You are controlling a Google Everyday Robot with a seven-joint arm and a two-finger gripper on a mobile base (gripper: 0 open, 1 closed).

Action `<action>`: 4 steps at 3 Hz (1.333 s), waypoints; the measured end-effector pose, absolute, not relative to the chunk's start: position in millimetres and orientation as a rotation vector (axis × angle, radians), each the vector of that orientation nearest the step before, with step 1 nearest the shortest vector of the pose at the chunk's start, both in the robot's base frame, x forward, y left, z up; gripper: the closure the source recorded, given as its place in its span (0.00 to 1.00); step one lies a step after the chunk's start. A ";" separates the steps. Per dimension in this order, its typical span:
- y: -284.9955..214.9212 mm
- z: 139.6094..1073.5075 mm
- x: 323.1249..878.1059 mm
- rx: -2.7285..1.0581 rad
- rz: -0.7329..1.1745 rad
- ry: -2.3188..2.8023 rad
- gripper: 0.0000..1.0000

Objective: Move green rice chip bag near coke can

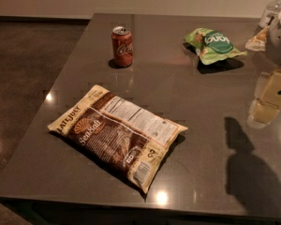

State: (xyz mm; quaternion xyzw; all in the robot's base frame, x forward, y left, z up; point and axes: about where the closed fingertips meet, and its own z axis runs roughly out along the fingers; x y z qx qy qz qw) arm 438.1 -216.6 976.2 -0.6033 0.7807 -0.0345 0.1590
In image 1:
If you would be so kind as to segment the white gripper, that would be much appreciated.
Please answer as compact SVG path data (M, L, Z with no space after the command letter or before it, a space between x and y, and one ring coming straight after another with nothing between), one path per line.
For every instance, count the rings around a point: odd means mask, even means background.
M281 109L281 68L272 73L262 72L259 75L255 98L267 104L254 99L249 108L247 123L251 127L266 127L280 113L278 109Z

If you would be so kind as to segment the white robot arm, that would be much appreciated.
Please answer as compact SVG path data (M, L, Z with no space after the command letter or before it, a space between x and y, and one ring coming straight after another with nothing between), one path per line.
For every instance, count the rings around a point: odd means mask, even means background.
M278 65L270 73L260 73L248 112L248 125L264 128L281 112L281 13L250 38L245 47L253 52L265 52L266 57Z

